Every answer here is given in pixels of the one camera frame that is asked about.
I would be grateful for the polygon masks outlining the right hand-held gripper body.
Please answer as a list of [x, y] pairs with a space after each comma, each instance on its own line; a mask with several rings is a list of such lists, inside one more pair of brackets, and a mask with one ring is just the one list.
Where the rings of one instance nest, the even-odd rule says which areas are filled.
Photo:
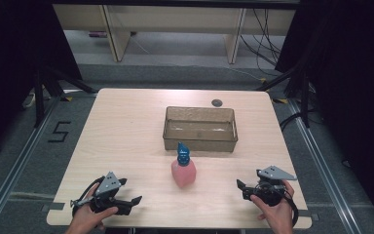
[[242, 191], [243, 198], [250, 201], [250, 196], [255, 195], [270, 207], [276, 206], [285, 197], [287, 191], [283, 181], [297, 179], [296, 175], [291, 175], [276, 166], [261, 170], [261, 175], [262, 178], [259, 178], [254, 187], [245, 184], [245, 191]]

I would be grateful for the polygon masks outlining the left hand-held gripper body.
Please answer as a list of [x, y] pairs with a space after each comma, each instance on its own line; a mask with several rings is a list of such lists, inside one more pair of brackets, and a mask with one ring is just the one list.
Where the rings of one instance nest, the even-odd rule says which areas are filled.
[[72, 214], [74, 215], [85, 204], [89, 204], [95, 213], [100, 213], [111, 207], [117, 207], [116, 215], [129, 215], [132, 207], [126, 206], [126, 201], [115, 198], [122, 187], [118, 179], [113, 172], [109, 172], [107, 175], [103, 175], [93, 181], [78, 199], [70, 201]]

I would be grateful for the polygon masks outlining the person's right hand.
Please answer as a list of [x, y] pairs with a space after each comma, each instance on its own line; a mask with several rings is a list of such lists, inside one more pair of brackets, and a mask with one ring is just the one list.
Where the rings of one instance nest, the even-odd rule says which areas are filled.
[[293, 210], [289, 200], [294, 195], [294, 189], [286, 180], [283, 181], [283, 184], [287, 193], [276, 206], [268, 206], [255, 195], [251, 195], [250, 199], [261, 210], [257, 219], [266, 220], [274, 234], [293, 234]]

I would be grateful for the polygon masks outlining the person's left hand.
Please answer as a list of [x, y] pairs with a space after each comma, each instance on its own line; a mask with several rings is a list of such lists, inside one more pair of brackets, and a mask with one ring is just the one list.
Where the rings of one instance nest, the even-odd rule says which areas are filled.
[[85, 204], [75, 213], [64, 234], [90, 234], [96, 229], [104, 231], [103, 221], [117, 211], [117, 207], [111, 207], [100, 213], [95, 213], [89, 204]]

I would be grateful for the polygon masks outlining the pink spray bottle blue nozzle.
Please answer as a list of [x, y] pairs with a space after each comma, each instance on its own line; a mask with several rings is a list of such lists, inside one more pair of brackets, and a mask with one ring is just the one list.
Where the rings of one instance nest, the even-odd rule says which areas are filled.
[[190, 157], [189, 148], [183, 143], [177, 144], [177, 157], [171, 163], [171, 174], [180, 188], [192, 184], [196, 180], [196, 166]]

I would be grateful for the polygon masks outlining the clear brown plastic box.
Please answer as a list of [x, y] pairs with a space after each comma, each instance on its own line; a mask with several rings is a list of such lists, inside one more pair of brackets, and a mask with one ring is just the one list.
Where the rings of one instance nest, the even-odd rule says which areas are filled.
[[233, 152], [238, 142], [232, 108], [168, 106], [163, 139], [165, 150], [182, 142], [191, 151]]

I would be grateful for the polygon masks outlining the black metal stand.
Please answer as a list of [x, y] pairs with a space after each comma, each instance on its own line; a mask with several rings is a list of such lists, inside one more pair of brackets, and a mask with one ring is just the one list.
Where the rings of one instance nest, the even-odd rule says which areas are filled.
[[80, 79], [76, 79], [58, 69], [49, 67], [47, 65], [39, 66], [36, 69], [33, 79], [36, 109], [36, 120], [34, 125], [35, 128], [37, 128], [43, 122], [45, 117], [44, 90], [47, 90], [50, 96], [55, 98], [62, 98], [65, 95], [64, 90], [58, 82], [59, 80], [66, 81], [67, 83], [88, 94], [97, 93], [96, 89], [86, 85]]
[[294, 114], [293, 117], [300, 117], [305, 127], [309, 128], [309, 77], [299, 65], [295, 65], [294, 67], [290, 68], [288, 71], [284, 72], [282, 75], [279, 75], [271, 82], [263, 84], [261, 87], [257, 88], [257, 91], [266, 92], [267, 90], [273, 88], [274, 86], [285, 80], [287, 80], [288, 83], [283, 93], [288, 98], [295, 98], [297, 95], [299, 95], [301, 98], [300, 111]]

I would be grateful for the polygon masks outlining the black curtain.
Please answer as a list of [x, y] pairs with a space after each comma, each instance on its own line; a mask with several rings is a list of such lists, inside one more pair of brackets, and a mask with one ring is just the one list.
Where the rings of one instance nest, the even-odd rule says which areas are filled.
[[0, 0], [0, 138], [45, 68], [82, 78], [53, 5]]
[[299, 0], [276, 69], [318, 47], [306, 73], [334, 139], [374, 205], [374, 0]]

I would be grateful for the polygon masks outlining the beige wooden desk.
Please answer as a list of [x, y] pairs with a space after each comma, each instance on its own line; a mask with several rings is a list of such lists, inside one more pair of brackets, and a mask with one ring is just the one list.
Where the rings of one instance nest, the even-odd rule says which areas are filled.
[[293, 10], [55, 4], [65, 30], [104, 31], [112, 57], [123, 59], [133, 32], [211, 33], [224, 36], [227, 61], [236, 62], [242, 35], [285, 36]]

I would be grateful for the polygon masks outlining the metal floor rail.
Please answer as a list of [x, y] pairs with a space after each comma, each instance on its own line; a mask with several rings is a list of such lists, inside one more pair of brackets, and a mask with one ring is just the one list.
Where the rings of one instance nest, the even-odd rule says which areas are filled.
[[325, 159], [311, 130], [305, 126], [305, 123], [300, 117], [297, 117], [296, 124], [310, 151], [318, 173], [335, 207], [335, 210], [340, 217], [343, 226], [345, 227], [346, 232], [348, 234], [362, 234], [361, 228], [359, 227], [355, 219], [355, 215], [351, 207], [349, 206], [345, 196], [342, 194], [342, 191], [339, 188], [332, 172], [330, 171], [329, 166], [325, 162]]
[[22, 151], [20, 152], [17, 160], [11, 167], [11, 170], [7, 173], [5, 180], [0, 186], [0, 214], [2, 213], [13, 188], [17, 184], [24, 168], [26, 167], [34, 149], [36, 148], [43, 132], [45, 131], [50, 118], [54, 110], [57, 108], [60, 102], [59, 97], [52, 97], [49, 100], [48, 106], [44, 112], [44, 117], [40, 124], [35, 127], [29, 136], [26, 144], [24, 145]]

